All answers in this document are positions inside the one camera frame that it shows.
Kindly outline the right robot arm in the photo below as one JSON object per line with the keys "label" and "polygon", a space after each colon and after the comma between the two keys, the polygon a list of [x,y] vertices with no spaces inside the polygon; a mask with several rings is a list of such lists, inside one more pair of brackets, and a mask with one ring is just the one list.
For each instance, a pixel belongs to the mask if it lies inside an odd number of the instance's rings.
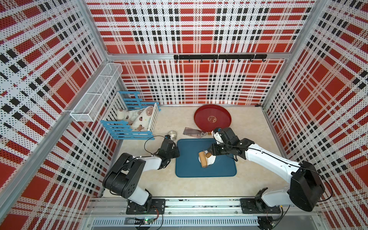
{"label": "right robot arm", "polygon": [[240,140],[230,127],[216,128],[212,131],[215,143],[208,148],[214,156],[233,155],[256,163],[282,179],[288,186],[270,190],[267,187],[256,194],[255,206],[263,213],[267,208],[283,205],[294,205],[299,209],[311,212],[321,202],[325,187],[315,166],[309,162],[294,162],[278,156],[244,138]]}

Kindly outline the wooden rolling pin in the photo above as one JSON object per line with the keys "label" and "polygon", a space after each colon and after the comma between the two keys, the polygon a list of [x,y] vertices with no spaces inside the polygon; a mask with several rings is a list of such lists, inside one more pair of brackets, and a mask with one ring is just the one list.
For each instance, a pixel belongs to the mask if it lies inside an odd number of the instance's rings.
{"label": "wooden rolling pin", "polygon": [[205,154],[206,154],[206,151],[201,151],[201,152],[198,153],[198,159],[201,163],[202,168],[207,168],[208,167]]}

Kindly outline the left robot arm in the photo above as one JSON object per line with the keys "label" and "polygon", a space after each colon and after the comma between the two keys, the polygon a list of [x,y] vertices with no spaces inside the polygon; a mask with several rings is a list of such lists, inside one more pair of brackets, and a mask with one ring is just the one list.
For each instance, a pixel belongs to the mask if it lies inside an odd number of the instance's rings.
{"label": "left robot arm", "polygon": [[123,153],[104,177],[103,187],[113,195],[121,196],[144,209],[150,209],[152,194],[138,185],[142,173],[164,169],[172,159],[179,156],[178,147],[170,139],[164,139],[157,152],[148,157],[134,157]]}

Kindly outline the small glass bowl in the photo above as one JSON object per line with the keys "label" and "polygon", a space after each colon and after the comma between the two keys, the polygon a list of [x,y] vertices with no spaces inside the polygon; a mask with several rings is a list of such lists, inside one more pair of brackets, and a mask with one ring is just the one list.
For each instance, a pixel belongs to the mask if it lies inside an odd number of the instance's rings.
{"label": "small glass bowl", "polygon": [[177,132],[176,131],[171,130],[171,131],[168,132],[168,135],[170,136],[171,140],[173,140],[173,141],[177,140]]}

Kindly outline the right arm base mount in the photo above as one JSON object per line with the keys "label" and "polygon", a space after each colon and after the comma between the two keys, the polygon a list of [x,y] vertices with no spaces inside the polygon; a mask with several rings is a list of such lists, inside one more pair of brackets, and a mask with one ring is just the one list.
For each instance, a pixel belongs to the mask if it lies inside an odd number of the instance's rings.
{"label": "right arm base mount", "polygon": [[279,206],[269,207],[255,198],[241,198],[240,206],[243,214],[281,214]]}

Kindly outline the white dough lump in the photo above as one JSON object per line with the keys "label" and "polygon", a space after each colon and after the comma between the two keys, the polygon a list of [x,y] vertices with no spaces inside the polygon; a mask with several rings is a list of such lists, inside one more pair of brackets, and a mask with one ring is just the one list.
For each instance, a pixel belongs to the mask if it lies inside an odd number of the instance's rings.
{"label": "white dough lump", "polygon": [[207,166],[212,165],[216,160],[216,156],[212,155],[208,151],[206,151],[205,157],[206,157],[206,161],[207,161]]}

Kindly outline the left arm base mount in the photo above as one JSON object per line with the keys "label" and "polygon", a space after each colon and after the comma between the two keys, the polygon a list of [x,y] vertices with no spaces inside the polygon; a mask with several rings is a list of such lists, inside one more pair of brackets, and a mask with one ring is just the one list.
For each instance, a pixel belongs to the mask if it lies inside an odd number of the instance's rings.
{"label": "left arm base mount", "polygon": [[166,199],[149,199],[144,205],[139,205],[133,201],[128,202],[127,215],[154,215],[164,214]]}

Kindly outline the teal plastic tray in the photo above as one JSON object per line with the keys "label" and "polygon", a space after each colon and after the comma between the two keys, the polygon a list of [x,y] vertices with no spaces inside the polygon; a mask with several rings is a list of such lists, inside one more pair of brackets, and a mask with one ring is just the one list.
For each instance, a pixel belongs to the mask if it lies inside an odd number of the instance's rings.
{"label": "teal plastic tray", "polygon": [[177,142],[179,158],[175,162],[175,174],[180,178],[233,177],[237,174],[232,155],[206,157],[214,139],[181,139]]}

